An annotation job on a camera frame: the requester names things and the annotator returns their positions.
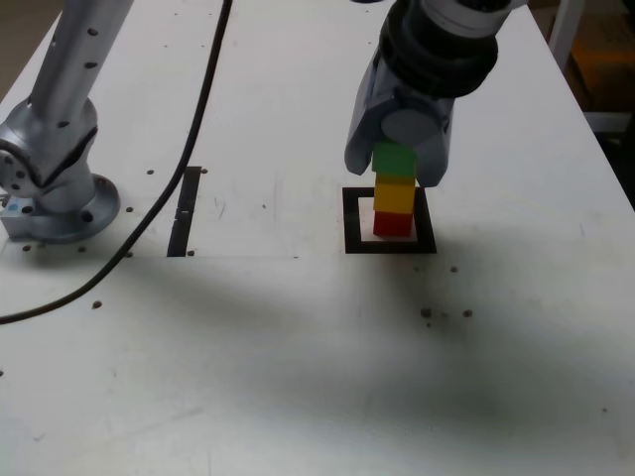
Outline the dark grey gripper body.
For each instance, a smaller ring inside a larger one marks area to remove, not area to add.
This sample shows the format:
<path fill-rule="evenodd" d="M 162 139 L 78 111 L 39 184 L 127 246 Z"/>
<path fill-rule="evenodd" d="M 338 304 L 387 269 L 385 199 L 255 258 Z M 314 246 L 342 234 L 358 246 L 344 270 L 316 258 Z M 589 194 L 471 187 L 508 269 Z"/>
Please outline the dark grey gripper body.
<path fill-rule="evenodd" d="M 441 120 L 451 118 L 451 98 L 432 97 L 405 84 L 398 85 L 395 90 L 396 96 L 404 107 L 421 111 L 426 110 L 428 114 L 435 113 Z"/>

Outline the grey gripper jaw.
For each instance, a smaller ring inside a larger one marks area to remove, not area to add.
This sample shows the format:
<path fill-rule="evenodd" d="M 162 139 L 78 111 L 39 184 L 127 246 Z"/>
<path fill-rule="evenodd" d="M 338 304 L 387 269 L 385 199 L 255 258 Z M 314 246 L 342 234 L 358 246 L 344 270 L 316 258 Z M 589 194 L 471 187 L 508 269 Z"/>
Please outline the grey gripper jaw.
<path fill-rule="evenodd" d="M 416 155 L 416 178 L 422 187 L 435 187 L 448 165 L 452 115 L 441 120 L 435 113 L 402 104 L 382 120 L 384 135 Z"/>
<path fill-rule="evenodd" d="M 345 166 L 355 175 L 367 170 L 373 147 L 384 138 L 382 120 L 398 103 L 395 80 L 377 48 L 356 94 L 344 150 Z"/>

